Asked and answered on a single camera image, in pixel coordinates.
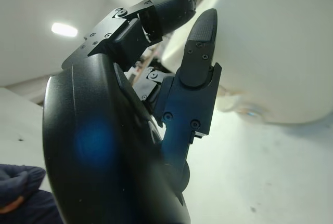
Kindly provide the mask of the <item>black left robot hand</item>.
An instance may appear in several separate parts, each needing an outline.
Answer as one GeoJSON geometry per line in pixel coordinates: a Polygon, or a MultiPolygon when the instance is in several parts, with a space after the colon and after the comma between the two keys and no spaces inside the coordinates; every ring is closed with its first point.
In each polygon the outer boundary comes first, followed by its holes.
{"type": "Polygon", "coordinates": [[[216,10],[196,20],[175,74],[149,67],[131,84],[125,73],[195,13],[196,0],[117,8],[49,78],[43,151],[65,223],[190,223],[187,154],[210,132],[222,71],[216,10]]]}

